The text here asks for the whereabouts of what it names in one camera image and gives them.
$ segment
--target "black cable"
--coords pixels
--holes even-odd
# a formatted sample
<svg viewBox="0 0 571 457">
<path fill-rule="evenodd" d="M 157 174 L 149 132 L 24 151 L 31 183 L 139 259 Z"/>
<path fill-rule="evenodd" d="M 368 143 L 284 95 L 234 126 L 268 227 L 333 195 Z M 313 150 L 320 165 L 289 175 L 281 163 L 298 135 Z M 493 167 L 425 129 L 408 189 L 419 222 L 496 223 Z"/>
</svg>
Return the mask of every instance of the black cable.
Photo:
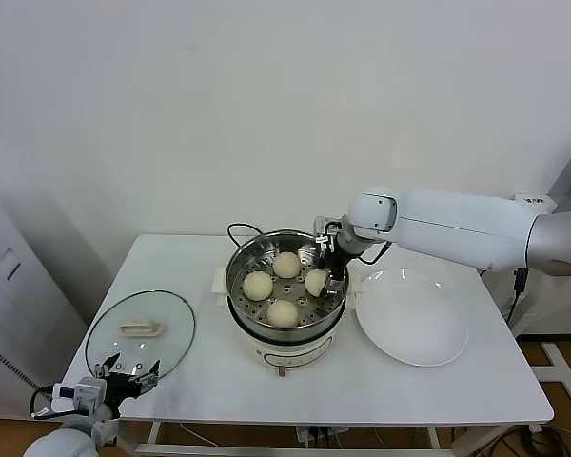
<svg viewBox="0 0 571 457">
<path fill-rule="evenodd" d="M 510 308 L 510 312 L 507 314 L 507 319 L 505 322 L 509 323 L 510 319 L 512 319 L 512 315 L 514 314 L 514 309 L 516 309 L 516 305 L 518 304 L 519 299 L 521 298 L 524 289 L 526 288 L 526 278 L 529 275 L 529 268 L 517 268 L 514 272 L 516 279 L 514 280 L 514 302 L 512 302 L 512 308 Z"/>
<path fill-rule="evenodd" d="M 497 440 L 497 441 L 495 442 L 495 444 L 491 447 L 491 451 L 488 453 L 488 457 L 493 457 L 493 452 L 495 452 L 495 449 L 497 448 L 497 445 L 498 445 L 501 441 L 503 441 L 503 440 L 504 440 L 505 438 L 507 438 L 508 436 L 513 435 L 514 433 L 520 433 L 520 431 L 521 431 L 520 428 L 515 428 L 515 429 L 513 429 L 513 430 L 508 431 L 508 432 L 505 433 L 504 435 L 502 435 L 502 436 L 500 437 L 500 439 Z"/>
<path fill-rule="evenodd" d="M 72 411 L 53 412 L 52 414 L 43 414 L 42 416 L 34 416 L 34 419 L 36 421 L 46 421 L 48 419 L 54 419 L 56 417 L 63 417 L 63 416 L 71 416 L 73 414 L 87 416 L 89 412 L 85 411 L 84 409 L 73 409 Z"/>
<path fill-rule="evenodd" d="M 327 236 L 327 230 L 331 227 L 334 226 L 337 229 L 341 229 L 343 226 L 341 225 L 340 222 L 336 222 L 336 221 L 330 221 L 328 222 L 325 226 L 324 226 L 324 235 Z"/>
<path fill-rule="evenodd" d="M 512 302 L 512 308 L 510 308 L 510 312 L 507 313 L 507 319 L 505 319 L 505 322 L 509 323 L 510 319 L 512 319 L 512 314 L 514 314 L 514 309 L 516 309 L 519 298 L 521 298 L 521 293 L 516 292 L 516 295 L 514 296 L 514 302 Z"/>
<path fill-rule="evenodd" d="M 321 431 L 322 434 L 324 435 L 325 447 L 326 447 L 327 449 L 330 449 L 330 437 L 329 437 L 329 435 L 328 435 L 329 428 L 328 428 L 328 427 L 320 427 L 320 431 Z"/>
<path fill-rule="evenodd" d="M 53 386 L 39 387 L 34 391 L 34 393 L 32 393 L 30 399 L 30 415 L 36 411 L 36 397 L 38 396 L 39 393 L 51 394 L 53 393 Z"/>
<path fill-rule="evenodd" d="M 543 442 L 537 441 L 534 437 L 541 436 Z M 528 427 L 520 431 L 521 446 L 524 452 L 530 457 L 568 457 L 569 448 L 557 431 L 549 427 L 542 427 L 541 433 L 531 433 Z M 541 444 L 541 450 L 537 449 L 535 443 Z"/>
<path fill-rule="evenodd" d="M 383 245 L 383 247 L 381 248 L 381 251 L 377 254 L 377 256 L 372 259 L 372 260 L 364 260 L 362 257 L 358 257 L 358 260 L 360 262 L 362 262 L 363 264 L 366 265 L 374 265 L 376 264 L 381 257 L 383 257 L 383 254 L 385 254 L 387 252 L 387 250 L 391 247 L 391 243 L 389 243 L 388 241 Z"/>
<path fill-rule="evenodd" d="M 233 227 L 247 227 L 248 229 L 256 230 L 259 235 L 263 234 L 262 230 L 260 230 L 255 226 L 252 226 L 251 224 L 246 224 L 245 222 L 234 222 L 232 224 L 228 224 L 228 227 L 226 228 L 226 233 L 228 234 L 228 238 L 230 238 L 230 241 L 232 241 L 235 245 L 237 245 L 237 248 L 240 248 L 241 245 L 237 240 L 235 240 L 235 237 L 230 232 L 230 229 L 232 229 Z"/>
<path fill-rule="evenodd" d="M 317 442 L 320 441 L 320 430 L 316 426 L 308 428 L 308 433 L 313 437 L 315 443 L 313 443 L 313 448 L 317 447 Z"/>
<path fill-rule="evenodd" d="M 508 449 L 510 449 L 510 452 L 512 452 L 514 455 L 516 455 L 516 457 L 522 457 L 518 452 L 516 452 L 516 450 L 514 450 L 513 447 L 511 447 L 509 445 L 509 443 L 507 441 L 505 441 L 504 439 L 502 440 L 503 443 L 505 444 L 505 447 L 507 447 Z"/>
<path fill-rule="evenodd" d="M 83 409 L 74 409 L 72 411 L 53 412 L 52 414 L 44 414 L 42 416 L 34 416 L 34 414 L 36 412 L 36 397 L 38 396 L 39 393 L 47 393 L 52 398 L 51 394 L 53 393 L 53 386 L 39 387 L 31 395 L 30 415 L 37 421 L 46 421 L 48 419 L 54 419 L 56 417 L 63 417 L 63 416 L 70 416 L 72 414 L 81 414 L 83 416 L 86 416 L 88 414 L 88 412 L 83 410 Z"/>
</svg>

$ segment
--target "white appliance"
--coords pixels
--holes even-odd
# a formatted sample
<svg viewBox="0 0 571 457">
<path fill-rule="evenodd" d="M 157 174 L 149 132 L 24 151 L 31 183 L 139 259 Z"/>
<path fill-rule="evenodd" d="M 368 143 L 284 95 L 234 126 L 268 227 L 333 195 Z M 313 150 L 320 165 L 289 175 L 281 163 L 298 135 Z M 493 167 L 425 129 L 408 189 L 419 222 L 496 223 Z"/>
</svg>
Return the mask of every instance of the white appliance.
<svg viewBox="0 0 571 457">
<path fill-rule="evenodd" d="M 360 277 L 354 268 L 349 267 L 349 290 L 345 309 L 355 308 L 355 294 L 360 288 Z M 228 313 L 228 292 L 226 290 L 226 267 L 216 270 L 211 292 L 217 296 L 217 305 Z M 258 363 L 275 369 L 280 377 L 286 376 L 291 369 L 305 368 L 321 358 L 332 347 L 341 320 L 333 329 L 310 343 L 296 346 L 275 346 L 253 338 L 233 321 L 237 327 L 241 348 Z"/>
<path fill-rule="evenodd" d="M 66 372 L 87 326 L 0 207 L 0 417 Z"/>
</svg>

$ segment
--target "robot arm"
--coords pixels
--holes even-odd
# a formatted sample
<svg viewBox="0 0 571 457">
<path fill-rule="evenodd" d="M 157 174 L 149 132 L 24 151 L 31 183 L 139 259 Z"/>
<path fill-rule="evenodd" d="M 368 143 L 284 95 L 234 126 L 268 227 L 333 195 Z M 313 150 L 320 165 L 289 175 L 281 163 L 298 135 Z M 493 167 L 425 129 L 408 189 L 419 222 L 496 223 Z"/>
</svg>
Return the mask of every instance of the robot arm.
<svg viewBox="0 0 571 457">
<path fill-rule="evenodd" d="M 315 230 L 333 271 L 387 242 L 473 268 L 571 275 L 571 212 L 537 215 L 497 197 L 368 188 L 347 215 L 318 218 Z"/>
<path fill-rule="evenodd" d="M 53 398 L 71 398 L 74 410 L 52 413 L 43 409 L 34 413 L 36 392 L 49 392 L 46 387 L 37 389 L 31 397 L 30 412 L 36 420 L 63 418 L 61 428 L 39 438 L 28 447 L 24 457 L 97 457 L 101 446 L 115 443 L 119 406 L 127 398 L 138 398 L 157 386 L 157 361 L 148 373 L 125 374 L 112 372 L 120 354 L 114 354 L 100 366 L 95 365 L 93 377 L 83 378 L 74 388 L 56 384 Z"/>
</svg>

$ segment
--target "wooden floor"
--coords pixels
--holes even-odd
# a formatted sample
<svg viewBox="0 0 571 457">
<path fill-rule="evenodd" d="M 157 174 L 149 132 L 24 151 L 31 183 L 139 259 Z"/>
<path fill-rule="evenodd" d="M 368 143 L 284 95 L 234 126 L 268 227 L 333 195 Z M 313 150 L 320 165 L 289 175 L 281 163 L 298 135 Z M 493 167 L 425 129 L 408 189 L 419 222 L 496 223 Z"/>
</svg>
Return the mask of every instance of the wooden floor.
<svg viewBox="0 0 571 457">
<path fill-rule="evenodd" d="M 536 343 L 521 343 L 522 351 L 531 365 L 548 365 L 548 361 L 540 346 Z M 571 342 L 558 343 L 564 358 L 571 367 Z M 552 407 L 555 410 L 551 425 L 571 430 L 571 401 L 561 384 L 542 384 Z M 20 456 L 36 438 L 46 435 L 59 427 L 58 424 L 34 423 L 26 421 L 0 420 L 0 457 Z M 145 441 L 150 430 L 149 423 L 130 423 L 130 427 Z M 259 426 L 221 426 L 221 425 L 187 425 L 190 429 L 201 433 L 221 446 L 236 447 L 301 447 L 296 439 L 294 427 L 259 427 Z M 424 429 L 415 428 L 377 428 L 382 440 L 392 448 L 428 447 Z M 439 428 L 442 447 L 450 447 L 451 428 Z M 457 436 L 464 433 L 463 428 L 455 430 Z M 344 448 L 381 448 L 375 432 L 369 427 L 356 427 L 339 435 Z M 571 435 L 561 434 L 571 452 Z M 165 444 L 203 445 L 204 442 L 181 429 L 178 424 L 164 424 L 159 442 Z M 508 444 L 522 457 L 522 450 L 516 436 L 507 439 Z M 121 457 L 125 453 L 118 448 L 104 448 L 103 457 Z M 493 457 L 516 457 L 504 444 L 500 444 Z"/>
</svg>

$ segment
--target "cable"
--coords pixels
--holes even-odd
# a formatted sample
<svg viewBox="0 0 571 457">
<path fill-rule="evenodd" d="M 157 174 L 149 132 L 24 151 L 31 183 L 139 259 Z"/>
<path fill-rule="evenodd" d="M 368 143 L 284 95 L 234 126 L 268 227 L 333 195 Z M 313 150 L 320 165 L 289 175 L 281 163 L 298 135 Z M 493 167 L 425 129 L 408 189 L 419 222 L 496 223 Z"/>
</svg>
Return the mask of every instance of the cable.
<svg viewBox="0 0 571 457">
<path fill-rule="evenodd" d="M 197 438 L 199 438 L 201 441 L 205 441 L 206 443 L 211 444 L 212 446 L 217 446 L 219 447 L 220 445 L 218 443 L 216 443 L 215 441 L 211 441 L 210 439 L 206 438 L 203 435 L 200 435 L 199 433 L 197 433 L 196 431 L 192 431 L 190 428 L 186 427 L 184 424 L 180 423 L 180 427 L 187 431 L 188 433 L 190 433 L 193 436 L 196 436 Z"/>
<path fill-rule="evenodd" d="M 53 393 L 53 386 L 39 387 L 32 393 L 30 399 L 30 415 L 36 412 L 36 397 L 39 393 Z"/>
<path fill-rule="evenodd" d="M 522 449 L 530 457 L 568 457 L 569 449 L 562 440 L 559 433 L 550 427 L 542 427 L 540 433 L 532 433 L 531 430 L 523 428 L 520 431 Z"/>
<path fill-rule="evenodd" d="M 564 431 L 565 433 L 569 433 L 571 435 L 571 430 L 567 430 L 566 428 L 562 428 L 562 427 L 555 427 L 555 426 L 542 426 L 543 428 L 553 428 L 555 430 L 560 430 L 560 431 Z"/>
<path fill-rule="evenodd" d="M 320 431 L 321 431 L 322 434 L 324 435 L 325 448 L 326 448 L 326 449 L 330 449 L 330 436 L 329 436 L 329 434 L 328 434 L 329 427 L 320 427 Z"/>
<path fill-rule="evenodd" d="M 343 445 L 341 444 L 341 440 L 339 438 L 339 434 L 338 432 L 335 430 L 334 431 L 334 439 L 336 440 L 336 444 L 339 445 L 340 449 L 344 449 Z"/>
<path fill-rule="evenodd" d="M 505 319 L 505 322 L 509 323 L 510 319 L 512 319 L 512 314 L 514 314 L 514 309 L 516 309 L 516 305 L 518 304 L 519 298 L 521 298 L 521 293 L 516 292 L 516 295 L 514 296 L 514 301 L 512 302 L 512 308 L 510 308 L 510 312 L 507 313 L 507 319 Z"/>
<path fill-rule="evenodd" d="M 84 410 L 84 409 L 73 409 L 72 411 L 53 412 L 52 414 L 43 414 L 42 416 L 33 416 L 33 418 L 36 421 L 47 421 L 48 419 L 54 419 L 56 417 L 72 416 L 74 414 L 78 414 L 80 416 L 87 416 L 89 414 L 89 412 Z"/>
<path fill-rule="evenodd" d="M 529 268 L 516 268 L 514 275 L 516 276 L 516 279 L 514 280 L 514 291 L 516 292 L 516 295 L 514 296 L 514 302 L 512 302 L 512 308 L 510 308 L 510 312 L 505 320 L 507 323 L 512 319 L 514 309 L 516 309 L 516 305 L 524 292 L 524 288 L 526 288 L 526 278 L 529 275 Z"/>
<path fill-rule="evenodd" d="M 386 445 L 384 443 L 384 441 L 381 439 L 381 436 L 379 436 L 379 432 L 377 431 L 377 428 L 373 427 L 372 430 L 374 431 L 374 435 L 377 437 L 377 440 L 379 440 L 379 443 L 381 443 L 385 449 L 389 449 L 389 446 Z"/>
<path fill-rule="evenodd" d="M 358 257 L 358 260 L 360 262 L 362 262 L 363 264 L 366 265 L 374 265 L 376 264 L 381 257 L 383 257 L 383 254 L 385 254 L 387 252 L 387 250 L 391 247 L 391 243 L 389 243 L 388 241 L 383 245 L 383 247 L 381 248 L 381 251 L 377 254 L 377 256 L 372 259 L 372 260 L 365 260 L 362 257 Z"/>
<path fill-rule="evenodd" d="M 520 431 L 519 428 L 515 428 L 515 429 L 510 430 L 501 436 L 498 436 L 493 441 L 491 441 L 488 445 L 483 447 L 482 450 L 476 454 L 476 456 L 482 457 L 482 455 L 490 449 L 490 452 L 488 453 L 488 457 L 492 457 L 493 452 L 495 452 L 495 449 L 497 448 L 497 445 L 500 443 L 501 440 L 507 438 L 510 435 L 513 435 L 514 433 L 518 433 L 519 431 Z"/>
<path fill-rule="evenodd" d="M 230 230 L 233 227 L 247 227 L 248 229 L 256 230 L 259 235 L 263 234 L 262 230 L 260 230 L 259 228 L 255 227 L 255 226 L 252 226 L 251 224 L 246 224 L 245 222 L 234 222 L 232 224 L 228 224 L 228 227 L 226 228 L 226 234 L 228 235 L 228 238 L 230 238 L 230 241 L 232 241 L 235 245 L 237 245 L 237 248 L 240 248 L 241 245 L 239 244 L 239 242 L 237 240 L 235 240 L 234 235 L 230 232 Z"/>
<path fill-rule="evenodd" d="M 336 227 L 337 229 L 341 229 L 341 228 L 343 227 L 340 222 L 330 221 L 330 222 L 328 222 L 328 223 L 324 226 L 324 236 L 327 236 L 327 230 L 328 230 L 331 226 L 334 226 L 334 227 Z"/>
<path fill-rule="evenodd" d="M 313 437 L 315 443 L 313 443 L 313 448 L 317 448 L 317 444 L 320 441 L 320 430 L 316 426 L 311 426 L 308 428 L 308 433 Z"/>
<path fill-rule="evenodd" d="M 502 440 L 502 442 L 505 444 L 505 447 L 507 447 L 508 449 L 510 449 L 510 452 L 512 452 L 514 455 L 516 455 L 516 457 L 522 457 L 518 452 L 516 452 L 516 450 L 514 450 L 513 447 L 511 447 L 509 445 L 509 443 L 507 441 L 505 441 L 504 439 Z"/>
</svg>

